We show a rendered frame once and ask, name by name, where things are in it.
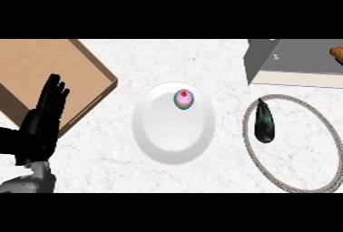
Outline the brown cardboard box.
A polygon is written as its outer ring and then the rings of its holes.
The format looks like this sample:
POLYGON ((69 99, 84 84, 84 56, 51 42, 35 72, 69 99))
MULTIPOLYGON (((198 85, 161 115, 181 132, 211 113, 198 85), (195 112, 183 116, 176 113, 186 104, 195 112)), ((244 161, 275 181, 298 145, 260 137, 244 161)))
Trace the brown cardboard box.
POLYGON ((51 74, 69 89, 60 133, 116 87, 118 78, 76 39, 0 39, 0 112, 22 123, 51 74))

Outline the dark green eggplant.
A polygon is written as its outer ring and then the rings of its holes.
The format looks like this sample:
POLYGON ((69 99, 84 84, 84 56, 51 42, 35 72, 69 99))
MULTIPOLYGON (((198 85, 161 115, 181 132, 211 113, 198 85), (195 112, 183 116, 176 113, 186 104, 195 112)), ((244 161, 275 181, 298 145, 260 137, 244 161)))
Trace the dark green eggplant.
POLYGON ((258 100, 254 121, 254 137, 261 143, 275 139, 275 122, 267 104, 258 100))

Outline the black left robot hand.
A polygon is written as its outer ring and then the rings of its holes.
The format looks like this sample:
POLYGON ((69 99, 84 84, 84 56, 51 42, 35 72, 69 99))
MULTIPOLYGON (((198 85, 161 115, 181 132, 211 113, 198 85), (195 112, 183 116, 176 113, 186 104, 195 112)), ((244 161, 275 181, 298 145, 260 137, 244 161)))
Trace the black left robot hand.
POLYGON ((69 90, 60 75, 51 74, 37 101, 35 108, 23 117, 20 128, 0 127, 0 154, 14 156, 14 165, 47 161, 56 148, 59 124, 69 90))

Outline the brown croissant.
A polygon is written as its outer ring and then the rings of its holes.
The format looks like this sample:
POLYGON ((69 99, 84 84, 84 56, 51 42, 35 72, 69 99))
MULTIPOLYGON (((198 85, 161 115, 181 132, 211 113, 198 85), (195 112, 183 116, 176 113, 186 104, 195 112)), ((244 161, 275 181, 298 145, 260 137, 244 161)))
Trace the brown croissant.
POLYGON ((331 48, 329 54, 334 56, 337 62, 343 65, 343 47, 331 48))

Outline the pink frosted cupcake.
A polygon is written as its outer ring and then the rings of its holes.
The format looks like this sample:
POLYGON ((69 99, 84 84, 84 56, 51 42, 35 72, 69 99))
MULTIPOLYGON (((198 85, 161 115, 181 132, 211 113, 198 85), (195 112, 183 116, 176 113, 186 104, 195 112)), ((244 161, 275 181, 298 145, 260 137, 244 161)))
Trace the pink frosted cupcake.
POLYGON ((187 110, 193 105, 193 94, 189 90, 181 89, 176 92, 173 102, 178 109, 187 110))

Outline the white oval plate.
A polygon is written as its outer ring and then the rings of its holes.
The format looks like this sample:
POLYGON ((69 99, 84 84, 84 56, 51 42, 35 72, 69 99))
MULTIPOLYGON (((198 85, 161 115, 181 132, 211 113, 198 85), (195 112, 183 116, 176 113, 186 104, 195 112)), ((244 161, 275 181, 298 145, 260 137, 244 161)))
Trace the white oval plate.
POLYGON ((192 161, 212 140, 215 117, 202 92, 183 82, 156 85, 142 96, 133 113, 136 144, 149 158, 162 164, 178 165, 192 161), (178 90, 192 92, 187 110, 177 108, 173 97, 178 90))

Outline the grey square placemat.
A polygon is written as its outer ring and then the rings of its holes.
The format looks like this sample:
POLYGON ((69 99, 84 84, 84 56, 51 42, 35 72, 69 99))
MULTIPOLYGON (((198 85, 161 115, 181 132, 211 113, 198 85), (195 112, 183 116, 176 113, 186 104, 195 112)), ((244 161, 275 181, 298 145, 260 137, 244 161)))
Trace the grey square placemat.
POLYGON ((343 39, 248 39, 248 84, 343 89, 343 65, 329 49, 343 39))

